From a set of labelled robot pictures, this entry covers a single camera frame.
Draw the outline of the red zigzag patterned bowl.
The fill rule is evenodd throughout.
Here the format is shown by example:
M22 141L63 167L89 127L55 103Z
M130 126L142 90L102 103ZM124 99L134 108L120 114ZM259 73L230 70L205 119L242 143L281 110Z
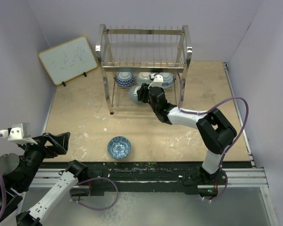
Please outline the red zigzag patterned bowl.
M133 73L131 72L118 72L116 75L116 83L123 88L131 87L135 82Z

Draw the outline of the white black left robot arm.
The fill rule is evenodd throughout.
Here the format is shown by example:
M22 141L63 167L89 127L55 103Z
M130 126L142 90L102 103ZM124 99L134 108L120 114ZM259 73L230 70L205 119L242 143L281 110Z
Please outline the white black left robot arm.
M8 130L0 131L0 138L11 137ZM75 185L87 181L87 166L73 160L66 167L58 182L28 211L17 213L23 200L21 193L29 190L44 159L64 155L68 151L70 132L15 141L24 155L14 153L0 157L0 226L42 226L67 192Z

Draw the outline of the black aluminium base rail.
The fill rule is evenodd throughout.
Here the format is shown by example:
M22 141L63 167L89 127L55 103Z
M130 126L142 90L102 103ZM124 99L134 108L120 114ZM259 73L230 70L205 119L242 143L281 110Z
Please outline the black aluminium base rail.
M263 168L255 168L250 161L225 162L223 170L207 176L200 170L201 163L177 162L91 162L88 178L95 181L79 186L92 195L105 192L184 193L215 196L224 188L266 188L267 177Z

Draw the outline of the light green celadon bowl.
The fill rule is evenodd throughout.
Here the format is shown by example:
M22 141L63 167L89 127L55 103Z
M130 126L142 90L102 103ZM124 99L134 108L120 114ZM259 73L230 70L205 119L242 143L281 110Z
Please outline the light green celadon bowl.
M151 73L141 72L136 76L136 82L139 86L143 83L151 84L153 80L150 79Z

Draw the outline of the white red rimmed bowl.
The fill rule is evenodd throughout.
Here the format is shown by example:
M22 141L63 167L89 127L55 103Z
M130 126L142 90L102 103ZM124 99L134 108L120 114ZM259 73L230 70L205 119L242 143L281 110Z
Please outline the white red rimmed bowl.
M140 85L135 85L135 86L130 87L130 89L129 89L129 98L134 104L137 104L137 105L143 104L142 101L138 100L138 95L137 95L137 91L140 88L141 88Z

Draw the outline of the small whiteboard yellow frame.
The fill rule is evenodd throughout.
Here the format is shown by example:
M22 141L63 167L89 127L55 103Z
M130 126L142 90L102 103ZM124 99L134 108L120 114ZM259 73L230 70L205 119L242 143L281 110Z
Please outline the small whiteboard yellow frame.
M53 84L65 82L98 67L87 37L80 36L38 53Z

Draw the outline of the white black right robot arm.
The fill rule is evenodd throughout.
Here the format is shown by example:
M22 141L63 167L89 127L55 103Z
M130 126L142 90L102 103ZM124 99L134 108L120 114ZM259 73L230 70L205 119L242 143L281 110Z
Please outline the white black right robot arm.
M169 125L182 125L197 129L208 149L200 168L200 179L212 184L217 179L221 160L237 136L237 131L223 113L215 108L207 112L181 110L179 106L167 101L160 87L151 87L144 83L136 91L140 102L150 105L158 120Z

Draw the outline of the blue floral bowl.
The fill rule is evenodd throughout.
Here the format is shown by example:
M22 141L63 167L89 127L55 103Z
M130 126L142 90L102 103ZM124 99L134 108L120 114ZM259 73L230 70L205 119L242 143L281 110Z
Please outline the blue floral bowl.
M163 77L163 83L161 87L163 89L170 88L174 82L174 77L171 73L159 73Z

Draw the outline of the stainless steel dish rack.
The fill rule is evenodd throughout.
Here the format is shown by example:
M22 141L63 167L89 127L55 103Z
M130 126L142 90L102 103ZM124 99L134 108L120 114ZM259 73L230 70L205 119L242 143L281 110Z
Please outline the stainless steel dish rack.
M137 111L129 104L117 85L118 72L137 75L145 73L172 73L181 81L172 85L170 93L183 100L192 59L190 29L182 27L108 27L100 24L95 54L103 78L104 97L108 112Z

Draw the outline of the blue patterned bowl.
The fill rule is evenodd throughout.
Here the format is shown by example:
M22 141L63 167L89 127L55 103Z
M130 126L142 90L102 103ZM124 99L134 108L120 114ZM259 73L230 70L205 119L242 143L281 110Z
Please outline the blue patterned bowl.
M131 148L129 139L123 136L117 136L108 142L107 151L112 158L120 160L129 155Z

